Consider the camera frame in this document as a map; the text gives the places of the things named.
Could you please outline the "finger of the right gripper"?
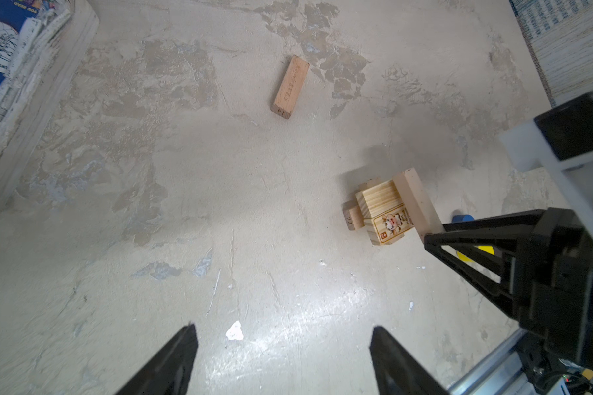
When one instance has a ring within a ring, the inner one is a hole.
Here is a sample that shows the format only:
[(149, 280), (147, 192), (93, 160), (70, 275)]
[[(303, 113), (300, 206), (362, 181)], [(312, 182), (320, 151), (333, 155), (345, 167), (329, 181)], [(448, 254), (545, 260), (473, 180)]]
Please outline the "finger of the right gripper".
[(451, 222), (425, 235), (425, 250), (466, 280), (511, 319), (518, 319), (512, 291), (517, 250), (545, 212), (541, 209)]

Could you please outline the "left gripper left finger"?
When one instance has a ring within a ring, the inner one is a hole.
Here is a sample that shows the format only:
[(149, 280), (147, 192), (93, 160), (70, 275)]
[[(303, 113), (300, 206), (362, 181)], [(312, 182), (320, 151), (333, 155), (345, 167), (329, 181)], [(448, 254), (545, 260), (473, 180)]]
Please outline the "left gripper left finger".
[(196, 327), (181, 328), (117, 395), (186, 395), (198, 352)]

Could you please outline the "wood block numbered 72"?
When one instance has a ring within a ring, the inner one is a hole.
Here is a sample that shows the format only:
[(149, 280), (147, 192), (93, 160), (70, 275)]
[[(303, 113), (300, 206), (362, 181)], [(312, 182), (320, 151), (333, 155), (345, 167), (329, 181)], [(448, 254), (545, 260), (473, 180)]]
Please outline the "wood block numbered 72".
[(362, 210), (355, 200), (345, 202), (342, 205), (342, 209), (344, 220), (349, 230), (360, 230), (364, 227)]

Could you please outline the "cow picture wood block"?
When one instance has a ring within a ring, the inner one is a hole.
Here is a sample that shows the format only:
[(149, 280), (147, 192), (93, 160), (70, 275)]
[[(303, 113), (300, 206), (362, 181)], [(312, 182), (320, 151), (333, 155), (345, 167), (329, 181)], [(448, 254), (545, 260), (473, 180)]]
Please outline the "cow picture wood block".
[(391, 245), (414, 228), (393, 180), (360, 190), (356, 198), (373, 245)]

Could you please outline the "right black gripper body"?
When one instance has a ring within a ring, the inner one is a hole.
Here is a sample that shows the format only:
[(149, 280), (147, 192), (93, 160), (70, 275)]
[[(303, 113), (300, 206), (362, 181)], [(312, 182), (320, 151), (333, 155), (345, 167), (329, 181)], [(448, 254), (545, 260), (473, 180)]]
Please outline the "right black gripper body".
[(518, 240), (514, 312), (545, 349), (593, 370), (593, 238), (568, 209), (550, 208)]

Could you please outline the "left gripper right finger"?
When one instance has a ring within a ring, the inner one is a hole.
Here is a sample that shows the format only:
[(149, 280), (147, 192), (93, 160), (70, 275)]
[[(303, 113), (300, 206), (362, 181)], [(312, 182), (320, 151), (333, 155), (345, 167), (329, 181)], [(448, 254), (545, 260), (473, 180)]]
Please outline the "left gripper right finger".
[(369, 350), (380, 395), (449, 394), (384, 327), (374, 327)]

